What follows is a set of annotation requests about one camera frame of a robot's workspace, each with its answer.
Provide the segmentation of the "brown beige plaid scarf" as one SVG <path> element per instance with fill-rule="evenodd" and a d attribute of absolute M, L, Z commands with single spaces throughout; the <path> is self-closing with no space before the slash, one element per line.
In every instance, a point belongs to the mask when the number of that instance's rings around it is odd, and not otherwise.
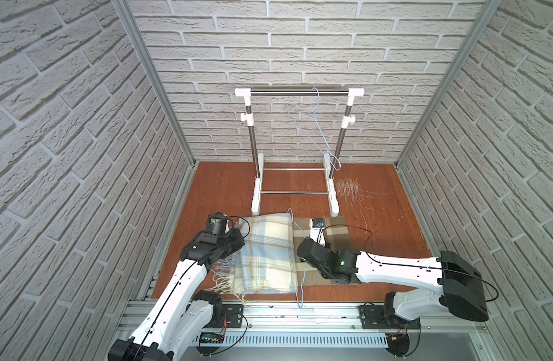
<path fill-rule="evenodd" d="M 301 224 L 303 227 L 293 232 L 298 283 L 301 286 L 358 284 L 359 251 L 352 245 L 346 220 L 326 218 L 323 227 L 314 227 L 312 219 L 302 219 Z"/>

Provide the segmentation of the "blue cream plaid scarf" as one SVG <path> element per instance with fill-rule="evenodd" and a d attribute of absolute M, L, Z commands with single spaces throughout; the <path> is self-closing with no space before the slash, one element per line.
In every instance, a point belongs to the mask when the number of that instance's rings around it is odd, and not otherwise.
<path fill-rule="evenodd" d="M 215 264 L 215 285 L 209 290 L 238 299 L 248 295 L 297 293 L 291 215 L 232 216 L 230 221 L 243 234 L 244 246 Z"/>

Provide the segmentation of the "light blue wire hanger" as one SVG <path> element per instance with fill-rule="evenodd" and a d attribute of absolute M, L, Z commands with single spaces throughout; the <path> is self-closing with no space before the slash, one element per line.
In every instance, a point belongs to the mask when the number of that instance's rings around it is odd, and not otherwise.
<path fill-rule="evenodd" d="M 341 166 L 342 166 L 342 163 L 340 162 L 340 160 L 338 159 L 338 156 L 334 155 L 334 152 L 332 151 L 331 149 L 331 146 L 320 126 L 320 123 L 318 122 L 318 108 L 319 108 L 319 105 L 320 105 L 320 91 L 318 88 L 316 87 L 313 87 L 312 90 L 314 90 L 317 94 L 317 103 L 315 104 L 314 106 L 314 109 L 313 109 L 313 112 L 311 114 L 308 114 L 308 113 L 304 113 L 302 111 L 298 111 L 296 110 L 292 105 L 289 105 L 289 104 L 286 104 L 285 105 L 285 110 L 289 116 L 289 118 L 295 123 L 295 125 L 297 126 L 297 128 L 303 133 L 306 135 L 306 137 L 309 138 L 309 140 L 311 140 L 311 142 L 315 145 L 315 147 L 317 148 L 317 150 L 320 151 L 320 153 L 323 155 L 323 156 L 327 156 L 329 158 L 329 164 L 332 166 L 332 170 L 333 171 L 340 171 L 341 170 Z M 311 135 L 303 128 L 302 125 L 300 125 L 299 121 L 300 121 L 300 118 L 301 116 L 305 116 L 305 117 L 309 117 L 313 120 L 313 122 L 315 123 L 321 137 L 323 138 L 323 141 L 324 141 L 324 144 L 326 146 L 326 150 L 324 150 L 322 147 L 320 147 L 317 142 L 311 137 Z"/>
<path fill-rule="evenodd" d="M 287 214 L 290 216 L 292 224 L 295 227 L 297 227 L 297 229 L 299 231 L 302 232 L 303 238 L 306 238 L 307 236 L 310 236 L 310 230 L 303 229 L 295 221 L 294 211 L 292 210 L 292 208 L 288 208 Z M 295 298 L 296 298 L 297 307 L 303 308 L 304 307 L 304 300 L 305 300 L 304 283 L 306 281 L 306 275 L 307 275 L 307 264 L 305 263 L 305 261 L 302 258 L 297 257 L 297 259 L 300 263 L 304 264 L 304 271 L 303 271 L 302 281 L 299 284 L 299 291 L 295 294 Z"/>

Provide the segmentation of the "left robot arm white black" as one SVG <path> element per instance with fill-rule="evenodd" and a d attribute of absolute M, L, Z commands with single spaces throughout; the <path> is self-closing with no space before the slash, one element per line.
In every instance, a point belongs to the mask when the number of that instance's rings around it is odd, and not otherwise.
<path fill-rule="evenodd" d="M 229 328 L 243 323 L 243 305 L 223 305 L 222 296 L 200 290 L 213 264 L 239 251 L 245 239 L 237 221 L 223 213 L 209 215 L 180 255 L 174 276 L 138 328 L 117 339 L 109 360 L 175 360 L 195 342 L 213 356 Z"/>

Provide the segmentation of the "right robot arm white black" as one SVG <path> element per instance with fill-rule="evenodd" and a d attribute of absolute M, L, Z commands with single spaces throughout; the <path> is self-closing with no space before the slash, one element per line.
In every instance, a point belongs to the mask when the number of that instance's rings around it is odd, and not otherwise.
<path fill-rule="evenodd" d="M 324 279 L 337 284 L 384 283 L 411 287 L 388 293 L 383 314 L 401 322 L 448 311 L 473 322 L 490 316 L 481 273 L 458 254 L 441 251 L 439 257 L 411 259 L 383 257 L 365 251 L 331 251 L 306 238 L 297 255 Z"/>

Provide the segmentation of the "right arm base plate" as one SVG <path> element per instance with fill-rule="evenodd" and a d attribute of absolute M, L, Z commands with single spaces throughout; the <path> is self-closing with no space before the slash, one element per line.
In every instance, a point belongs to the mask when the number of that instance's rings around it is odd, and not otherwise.
<path fill-rule="evenodd" d="M 403 320 L 392 314 L 392 312 L 385 314 L 384 305 L 366 302 L 364 305 L 359 305 L 358 310 L 362 329 L 421 329 L 419 318 L 416 320 Z"/>

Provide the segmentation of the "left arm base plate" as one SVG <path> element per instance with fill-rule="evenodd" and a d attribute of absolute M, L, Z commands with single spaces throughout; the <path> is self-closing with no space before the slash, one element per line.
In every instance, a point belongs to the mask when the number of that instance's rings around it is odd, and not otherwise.
<path fill-rule="evenodd" d="M 213 317 L 205 328 L 239 329 L 242 325 L 243 304 L 222 304 L 213 307 Z"/>

